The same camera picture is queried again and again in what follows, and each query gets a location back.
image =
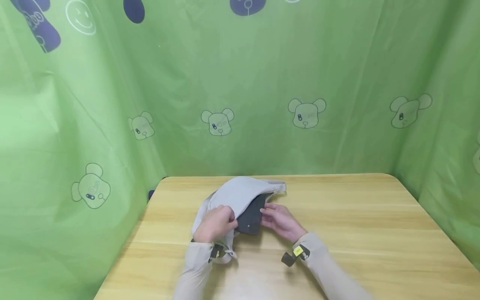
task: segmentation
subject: cartoon bear face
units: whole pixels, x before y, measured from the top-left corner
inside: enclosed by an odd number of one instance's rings
[[[480,132],[477,137],[477,142],[480,144]],[[473,157],[473,167],[475,168],[477,173],[480,174],[480,148],[478,149],[478,151],[475,153]]]
[[[75,202],[83,199],[93,209],[101,207],[110,195],[110,185],[100,178],[102,174],[101,166],[88,164],[85,175],[72,184],[72,199]]]
[[[155,134],[155,130],[150,125],[153,123],[152,115],[146,111],[134,119],[128,118],[128,123],[130,124],[130,130],[134,131],[135,138],[139,141]]]
[[[233,120],[235,115],[229,108],[224,109],[221,113],[211,113],[208,110],[202,112],[202,121],[208,123],[209,131],[215,136],[224,136],[232,131],[230,121]]]
[[[408,101],[405,97],[398,97],[390,104],[390,109],[396,112],[392,119],[392,126],[395,128],[405,128],[417,120],[418,111],[426,109],[432,105],[432,97],[423,94],[419,100]]]
[[[300,100],[293,99],[288,104],[288,110],[294,113],[293,125],[303,129],[317,126],[318,114],[326,107],[327,103],[323,99],[317,99],[313,103],[301,103]]]

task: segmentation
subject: smiley face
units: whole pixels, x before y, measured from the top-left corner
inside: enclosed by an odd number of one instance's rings
[[[96,32],[92,12],[81,0],[70,0],[65,8],[68,22],[83,34],[92,36]]]

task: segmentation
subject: green curtain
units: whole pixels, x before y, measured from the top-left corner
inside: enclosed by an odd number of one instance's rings
[[[480,268],[480,1],[0,0],[0,290],[89,300],[165,176],[384,172]]]

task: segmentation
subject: wood grain surface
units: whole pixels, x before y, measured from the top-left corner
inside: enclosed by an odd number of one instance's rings
[[[96,300],[170,300],[202,201],[230,177],[162,180]],[[287,206],[378,300],[478,300],[480,274],[394,177],[259,176],[284,180]],[[205,300],[323,299],[308,269],[281,263],[289,245],[263,229],[235,238],[238,260],[214,265]]]

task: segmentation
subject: beige sleeve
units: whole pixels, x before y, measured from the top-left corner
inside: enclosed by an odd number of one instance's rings
[[[185,253],[185,266],[172,300],[202,300],[212,263],[208,262],[213,244],[191,242]]]
[[[302,244],[310,250],[303,261],[317,279],[328,300],[372,300],[372,296],[345,273],[328,252],[325,244],[312,232],[302,236],[293,246]]]

